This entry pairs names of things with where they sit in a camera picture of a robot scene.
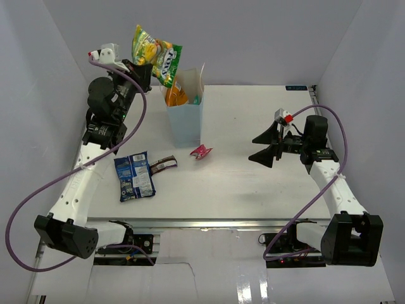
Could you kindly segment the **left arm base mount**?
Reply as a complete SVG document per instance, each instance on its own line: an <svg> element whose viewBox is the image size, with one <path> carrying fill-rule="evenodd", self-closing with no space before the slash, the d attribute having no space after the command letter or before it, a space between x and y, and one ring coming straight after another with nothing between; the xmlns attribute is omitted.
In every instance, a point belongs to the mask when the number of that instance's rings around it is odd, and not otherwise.
<svg viewBox="0 0 405 304"><path fill-rule="evenodd" d="M132 234L121 244L111 244L96 250L96 262L105 265L154 265L154 235Z"/></svg>

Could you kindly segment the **small red candy wrapper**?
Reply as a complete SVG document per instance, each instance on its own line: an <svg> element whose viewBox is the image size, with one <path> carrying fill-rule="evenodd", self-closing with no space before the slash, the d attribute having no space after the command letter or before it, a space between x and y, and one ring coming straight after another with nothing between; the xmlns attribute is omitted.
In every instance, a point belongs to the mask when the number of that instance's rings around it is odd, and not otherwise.
<svg viewBox="0 0 405 304"><path fill-rule="evenodd" d="M193 156L196 160L202 160L204 157L206 157L213 148L207 148L205 147L204 144L200 145L197 147L194 151L190 153L190 156Z"/></svg>

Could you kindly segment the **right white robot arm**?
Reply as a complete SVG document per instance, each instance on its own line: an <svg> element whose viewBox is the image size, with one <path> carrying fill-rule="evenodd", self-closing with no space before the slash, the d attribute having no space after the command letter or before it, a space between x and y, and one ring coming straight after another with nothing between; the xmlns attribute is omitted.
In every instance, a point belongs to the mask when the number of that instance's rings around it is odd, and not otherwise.
<svg viewBox="0 0 405 304"><path fill-rule="evenodd" d="M270 168L284 153L299 155L320 189L330 221L322 226L310 220L296 220L283 231L286 240L281 243L295 253L308 249L319 251L328 265L374 266L383 222L380 216L366 211L339 172L339 159L327 146L327 118L308 116L303 133L296 135L289 130L292 121L287 111L276 114L272 125L253 139L254 144L267 147L249 156L249 160Z"/></svg>

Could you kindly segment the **orange chips bag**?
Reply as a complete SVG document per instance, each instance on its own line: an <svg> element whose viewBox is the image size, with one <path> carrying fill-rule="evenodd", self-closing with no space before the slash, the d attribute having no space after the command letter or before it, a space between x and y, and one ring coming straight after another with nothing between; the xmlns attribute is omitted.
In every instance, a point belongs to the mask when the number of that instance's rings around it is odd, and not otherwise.
<svg viewBox="0 0 405 304"><path fill-rule="evenodd" d="M189 102L180 82L175 79L172 87L166 91L165 103L167 107L182 106Z"/></svg>

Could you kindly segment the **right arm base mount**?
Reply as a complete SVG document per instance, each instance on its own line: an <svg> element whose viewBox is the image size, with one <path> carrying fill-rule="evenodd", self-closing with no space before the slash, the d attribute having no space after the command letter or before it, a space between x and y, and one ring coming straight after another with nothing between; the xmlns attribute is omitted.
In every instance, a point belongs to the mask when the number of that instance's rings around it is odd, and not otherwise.
<svg viewBox="0 0 405 304"><path fill-rule="evenodd" d="M266 262L267 269L298 269L298 268L317 268L326 267L319 251L311 249L307 253L300 253L302 250L308 250L307 244L301 243L292 236L284 234L273 245L267 257L275 257L286 254L294 254L286 258Z"/></svg>

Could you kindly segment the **yellow green candy bag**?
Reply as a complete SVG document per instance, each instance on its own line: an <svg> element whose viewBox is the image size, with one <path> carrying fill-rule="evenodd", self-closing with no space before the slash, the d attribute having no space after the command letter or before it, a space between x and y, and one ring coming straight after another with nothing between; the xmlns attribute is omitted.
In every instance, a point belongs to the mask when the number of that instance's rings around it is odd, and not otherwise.
<svg viewBox="0 0 405 304"><path fill-rule="evenodd" d="M177 74L183 46L155 39L140 25L136 26L132 39L132 61L135 65L151 64L153 77L171 88Z"/></svg>

